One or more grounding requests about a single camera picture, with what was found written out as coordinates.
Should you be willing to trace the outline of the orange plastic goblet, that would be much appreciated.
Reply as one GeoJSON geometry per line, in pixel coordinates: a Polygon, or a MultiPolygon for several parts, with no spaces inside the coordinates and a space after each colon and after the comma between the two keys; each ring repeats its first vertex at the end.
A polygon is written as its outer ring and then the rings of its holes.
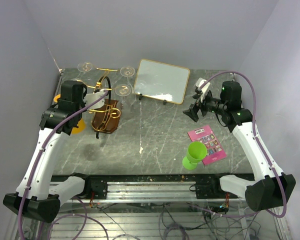
{"type": "MultiPolygon", "coordinates": [[[[61,97],[60,94],[56,95],[54,98],[53,98],[53,101],[55,103],[58,102],[58,99],[61,97]]],[[[81,117],[81,119],[79,120],[78,124],[76,125],[76,127],[74,127],[71,131],[71,134],[74,135],[74,134],[79,134],[81,132],[83,132],[83,130],[86,128],[86,123],[83,119],[83,117],[81,117]]]]}

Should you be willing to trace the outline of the large clear wine glass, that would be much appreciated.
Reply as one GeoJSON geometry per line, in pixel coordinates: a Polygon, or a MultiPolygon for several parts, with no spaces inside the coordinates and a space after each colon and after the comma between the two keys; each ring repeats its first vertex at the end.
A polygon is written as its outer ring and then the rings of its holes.
{"type": "Polygon", "coordinates": [[[77,65],[77,69],[81,73],[87,73],[93,69],[93,64],[91,62],[81,62],[77,65]]]}

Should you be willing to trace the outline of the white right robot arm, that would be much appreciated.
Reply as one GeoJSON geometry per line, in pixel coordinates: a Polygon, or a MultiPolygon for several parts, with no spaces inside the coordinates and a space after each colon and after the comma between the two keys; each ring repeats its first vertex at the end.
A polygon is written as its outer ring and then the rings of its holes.
{"type": "Polygon", "coordinates": [[[238,82],[225,81],[220,98],[214,98],[210,83],[199,78],[195,84],[195,103],[183,111],[193,121],[199,120],[198,112],[216,115],[241,145],[253,172],[254,179],[246,180],[234,174],[225,174],[210,186],[216,198],[227,192],[245,199],[251,210],[258,212],[276,207],[286,207],[296,180],[285,174],[275,162],[259,133],[254,115],[242,106],[242,87],[238,82]]]}

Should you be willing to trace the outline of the small clear wine glass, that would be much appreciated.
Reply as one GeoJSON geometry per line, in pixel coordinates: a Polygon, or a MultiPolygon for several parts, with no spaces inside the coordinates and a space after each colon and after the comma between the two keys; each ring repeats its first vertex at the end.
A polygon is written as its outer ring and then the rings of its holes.
{"type": "Polygon", "coordinates": [[[136,70],[132,66],[124,66],[120,69],[120,74],[127,79],[127,83],[130,84],[130,80],[135,75],[136,70]]]}

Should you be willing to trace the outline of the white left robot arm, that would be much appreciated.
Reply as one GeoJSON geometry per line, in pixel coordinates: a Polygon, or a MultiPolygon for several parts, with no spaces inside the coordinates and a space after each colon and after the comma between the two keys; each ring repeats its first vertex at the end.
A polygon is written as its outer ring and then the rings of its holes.
{"type": "Polygon", "coordinates": [[[64,120],[85,107],[86,94],[84,83],[66,80],[61,85],[57,103],[42,114],[37,145],[26,174],[15,192],[7,193],[3,199],[3,205],[15,214],[51,223],[68,200],[75,196],[86,199],[91,195],[91,179],[82,173],[73,173],[57,186],[50,186],[58,152],[82,114],[67,122],[64,120]]]}

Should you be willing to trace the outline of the green plastic goblet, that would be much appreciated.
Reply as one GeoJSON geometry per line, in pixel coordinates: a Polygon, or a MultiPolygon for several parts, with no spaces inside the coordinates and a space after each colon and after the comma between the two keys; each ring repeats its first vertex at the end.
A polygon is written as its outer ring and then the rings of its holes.
{"type": "Polygon", "coordinates": [[[192,142],[188,148],[186,156],[182,160],[182,165],[187,170],[194,170],[198,163],[207,156],[206,146],[199,141],[192,142]]]}

